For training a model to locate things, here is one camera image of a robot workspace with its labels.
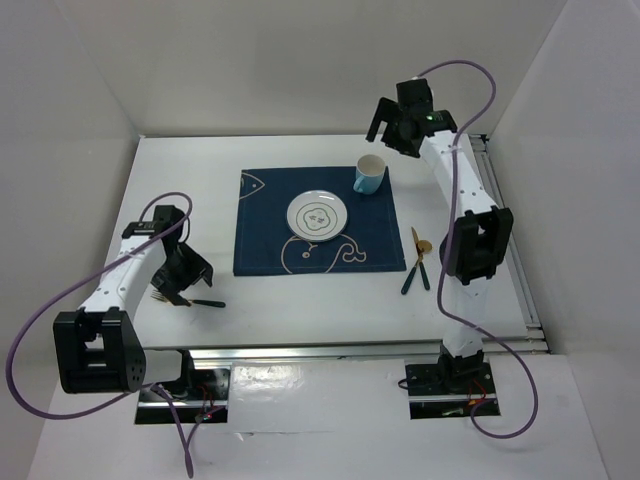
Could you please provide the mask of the gold fork dark handle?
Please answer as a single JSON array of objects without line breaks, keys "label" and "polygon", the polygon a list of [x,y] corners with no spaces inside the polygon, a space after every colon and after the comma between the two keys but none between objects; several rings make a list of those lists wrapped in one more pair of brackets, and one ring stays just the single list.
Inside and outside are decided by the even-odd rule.
[{"label": "gold fork dark handle", "polygon": [[191,307],[193,305],[198,305],[198,306],[206,306],[206,307],[211,307],[211,308],[225,308],[226,307],[226,303],[222,302],[222,301],[214,301],[214,300],[204,300],[204,299],[184,299],[182,298],[181,300],[174,302],[171,301],[170,299],[166,298],[164,295],[162,295],[160,292],[154,291],[151,294],[151,297],[154,300],[157,301],[161,301],[164,303],[168,303],[171,304],[173,306],[185,306],[185,307]]}]

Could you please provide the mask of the white plate blue rim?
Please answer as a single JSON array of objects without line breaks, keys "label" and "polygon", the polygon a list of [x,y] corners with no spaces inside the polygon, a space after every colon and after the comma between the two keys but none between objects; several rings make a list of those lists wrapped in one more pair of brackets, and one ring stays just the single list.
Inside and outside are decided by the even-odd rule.
[{"label": "white plate blue rim", "polygon": [[346,228],[348,218],[343,200],[324,190],[299,194],[286,211],[290,231],[311,243],[326,242],[339,236]]}]

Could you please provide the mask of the blue whale placemat cloth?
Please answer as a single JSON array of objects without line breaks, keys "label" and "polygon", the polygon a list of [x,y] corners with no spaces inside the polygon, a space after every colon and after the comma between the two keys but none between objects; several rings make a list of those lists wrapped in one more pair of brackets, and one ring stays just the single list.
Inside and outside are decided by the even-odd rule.
[{"label": "blue whale placemat cloth", "polygon": [[[371,195],[353,190],[356,168],[299,167],[241,172],[233,274],[236,277],[374,273],[406,269],[390,176]],[[346,226],[325,242],[306,241],[288,226],[287,209],[312,190],[335,194]]]}]

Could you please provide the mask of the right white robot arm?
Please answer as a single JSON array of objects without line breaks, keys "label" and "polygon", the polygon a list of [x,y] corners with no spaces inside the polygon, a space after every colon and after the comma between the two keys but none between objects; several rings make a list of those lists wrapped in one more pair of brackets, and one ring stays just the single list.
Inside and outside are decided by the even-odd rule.
[{"label": "right white robot arm", "polygon": [[435,109],[427,80],[401,82],[396,95],[379,100],[366,139],[425,159],[449,206],[439,247],[437,307],[451,324],[440,344],[435,378],[408,385],[460,392],[481,375],[488,285],[504,261],[514,217],[484,189],[459,146],[461,132],[453,117]]}]

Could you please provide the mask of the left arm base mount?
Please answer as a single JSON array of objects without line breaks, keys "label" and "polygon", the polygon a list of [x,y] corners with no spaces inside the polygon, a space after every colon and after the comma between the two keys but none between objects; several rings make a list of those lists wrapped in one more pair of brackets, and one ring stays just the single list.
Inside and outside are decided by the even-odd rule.
[{"label": "left arm base mount", "polygon": [[[228,421],[230,380],[230,366],[204,370],[188,368],[177,380],[164,384],[164,389],[172,397],[182,424],[223,424]],[[173,422],[170,407],[162,396],[149,390],[139,394],[134,419],[136,425],[167,425]]]}]

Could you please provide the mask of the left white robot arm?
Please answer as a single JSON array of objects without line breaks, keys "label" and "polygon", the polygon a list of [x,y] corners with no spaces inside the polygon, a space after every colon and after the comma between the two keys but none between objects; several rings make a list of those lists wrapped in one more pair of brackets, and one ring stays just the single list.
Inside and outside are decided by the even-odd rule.
[{"label": "left white robot arm", "polygon": [[149,221],[129,223],[116,260],[98,287],[74,312],[53,324],[60,382],[70,394],[131,393],[146,375],[146,357],[133,319],[148,287],[175,306],[182,292],[213,285],[214,267],[181,239],[185,213],[159,205]]}]

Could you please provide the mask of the light blue mug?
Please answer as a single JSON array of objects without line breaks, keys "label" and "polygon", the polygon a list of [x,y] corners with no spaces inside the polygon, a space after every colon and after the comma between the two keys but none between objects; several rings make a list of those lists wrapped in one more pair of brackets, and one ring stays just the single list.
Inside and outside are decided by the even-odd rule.
[{"label": "light blue mug", "polygon": [[380,187],[386,172],[386,164],[376,155],[365,155],[356,164],[353,190],[363,195],[374,194]]}]

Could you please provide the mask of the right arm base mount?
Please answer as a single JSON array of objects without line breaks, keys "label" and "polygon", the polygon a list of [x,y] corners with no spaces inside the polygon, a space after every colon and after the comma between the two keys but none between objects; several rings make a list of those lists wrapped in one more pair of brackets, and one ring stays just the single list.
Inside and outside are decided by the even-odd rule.
[{"label": "right arm base mount", "polygon": [[488,362],[470,376],[445,380],[435,360],[406,360],[397,386],[407,394],[412,420],[469,417],[475,407],[478,417],[501,415]]}]

